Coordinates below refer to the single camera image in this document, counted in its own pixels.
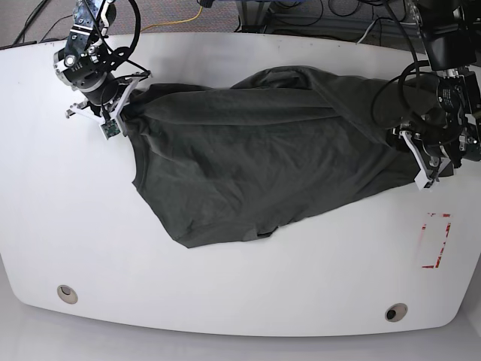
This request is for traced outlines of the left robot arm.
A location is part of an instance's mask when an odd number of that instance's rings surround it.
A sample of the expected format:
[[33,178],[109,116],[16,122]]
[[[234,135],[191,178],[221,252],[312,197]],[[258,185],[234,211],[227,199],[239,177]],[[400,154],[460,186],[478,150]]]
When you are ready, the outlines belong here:
[[[448,165],[457,169],[463,159],[480,160],[480,87],[470,69],[480,51],[480,3],[411,1],[410,11],[427,58],[414,56],[392,80],[404,115],[389,127],[388,139],[413,154],[419,167],[414,182],[423,190],[436,184]],[[439,106],[420,115],[404,85],[409,76],[420,81],[425,67],[437,79]]]

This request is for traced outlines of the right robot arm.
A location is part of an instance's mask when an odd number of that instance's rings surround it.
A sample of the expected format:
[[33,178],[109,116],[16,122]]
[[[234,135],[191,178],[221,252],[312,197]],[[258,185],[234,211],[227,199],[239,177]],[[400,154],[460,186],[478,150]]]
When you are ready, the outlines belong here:
[[140,39],[141,13],[137,2],[129,4],[135,15],[129,46],[114,50],[107,43],[108,29],[116,19],[114,1],[77,1],[65,46],[53,57],[58,79],[85,97],[72,104],[65,117],[94,120],[106,139],[127,134],[122,110],[137,85],[151,76],[151,71],[130,60]]

